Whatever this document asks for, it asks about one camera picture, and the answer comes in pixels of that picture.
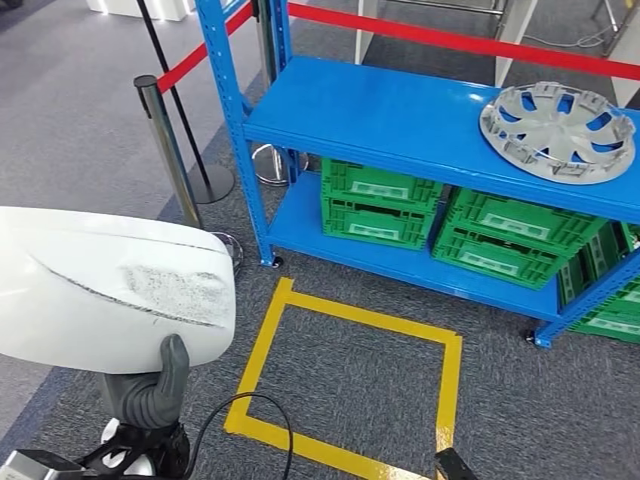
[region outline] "shelf board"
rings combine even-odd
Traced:
[[[640,224],[640,161],[598,185],[514,167],[480,133],[499,90],[444,78],[294,57],[245,123],[260,143]],[[625,110],[638,127],[640,112]]]
[[[494,305],[540,320],[558,320],[554,278],[542,290],[439,262],[421,251],[329,237],[322,233],[320,175],[303,173],[289,187],[269,232],[269,242],[421,287]]]

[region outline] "carpet floor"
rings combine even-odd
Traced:
[[[353,2],[321,3],[354,8]],[[555,3],[541,0],[530,30],[569,41],[599,29],[586,20],[595,5],[568,0],[562,9],[552,10]],[[477,34],[491,29],[488,21],[482,24],[467,14],[432,13],[395,4],[385,10],[387,18],[411,23]],[[299,53],[341,60],[352,54],[353,32],[296,22],[293,33]],[[487,59],[378,37],[365,63],[476,82],[493,75],[493,62]],[[507,83],[543,78],[612,93],[605,78],[524,64],[514,65]],[[247,95],[255,101],[261,91],[257,78]],[[216,133],[205,157],[234,168],[224,128]],[[272,214],[283,192],[263,193]],[[294,279],[297,291],[461,335],[454,446],[480,479],[640,478],[640,425],[634,401],[640,398],[637,346],[566,334],[551,350],[537,350],[520,337],[532,325],[531,319],[499,309],[288,251],[278,252],[285,261],[281,269],[260,267],[239,188],[221,202],[202,206],[202,214],[208,230],[236,236],[245,246],[246,260],[238,278],[234,343],[220,359],[191,374],[183,420],[192,438],[211,409],[235,393],[278,279],[286,276]],[[159,218],[180,221],[180,215],[171,200]],[[288,307],[258,390],[280,400],[297,432],[431,477],[442,365],[442,347],[436,343]],[[34,397],[32,410],[27,407],[9,432],[11,442],[0,443],[0,454],[29,444],[74,457],[96,445],[108,420],[91,374],[54,369],[43,388]],[[251,405],[251,416],[282,424],[274,409],[257,400]],[[33,418],[36,410],[41,414]],[[195,478],[280,475],[284,452],[226,434],[223,421],[214,422],[206,436]],[[297,456],[290,478],[352,477]]]

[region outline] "yellow floor tape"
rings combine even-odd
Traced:
[[[273,293],[271,304],[247,362],[238,393],[255,390],[260,372],[266,361],[271,343],[275,335],[280,317],[287,305],[305,308],[344,320],[371,327],[411,335],[423,340],[442,343],[445,346],[440,394],[435,419],[435,446],[438,451],[451,447],[454,442],[454,427],[460,377],[462,338],[451,330],[412,322],[403,318],[371,312],[362,308],[344,305],[331,300],[313,297],[293,291],[294,281],[281,278]],[[225,421],[229,433],[236,433],[286,450],[287,430],[248,415],[251,399],[233,403]],[[344,472],[371,480],[429,480],[427,477],[386,465],[343,448],[295,433],[294,452],[310,460],[328,465]]]

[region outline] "stanchion base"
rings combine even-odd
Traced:
[[[240,245],[240,242],[236,240],[235,237],[232,237],[228,233],[212,233],[218,237],[226,247],[226,250],[229,251],[231,259],[233,261],[233,273],[237,276],[238,271],[240,270],[240,266],[242,265],[242,261],[245,259],[245,251],[242,250],[242,245]]]
[[[282,178],[278,178],[273,167],[273,146],[263,145],[251,155],[254,160],[254,167],[256,170],[256,176],[260,183],[270,185],[272,187],[285,187],[289,184],[289,178],[287,168],[282,166]],[[300,165],[301,170],[306,170],[309,166],[309,157],[306,153],[299,153]]]
[[[235,185],[235,177],[231,170],[222,165],[205,165],[211,185],[205,185],[199,168],[189,173],[189,181],[195,203],[206,205],[217,202],[229,195]]]

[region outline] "shelf upright post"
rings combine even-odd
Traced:
[[[291,59],[291,34],[289,31],[289,12],[287,0],[269,0],[271,2],[272,28],[275,47],[275,63],[282,72]]]
[[[560,312],[560,319],[537,329],[534,341],[539,347],[551,347],[551,341],[602,304],[627,283],[640,276],[640,249],[635,250],[618,262],[597,282],[591,285]]]
[[[267,240],[269,225],[251,161],[250,144],[245,137],[242,128],[245,115],[242,94],[238,85],[233,58],[231,56],[223,7],[220,0],[196,0],[195,7],[200,18],[202,36],[214,71],[214,79],[222,110],[226,120],[226,127],[242,182],[249,216],[256,234],[260,261],[263,265],[273,265],[275,257]]]
[[[269,0],[271,9],[271,27],[274,52],[275,54],[275,66],[278,73],[282,72],[291,59],[291,33],[289,30],[289,12],[287,8],[288,0]],[[300,154],[295,150],[287,150],[288,159],[285,156],[288,169],[289,183],[294,184],[300,174]]]

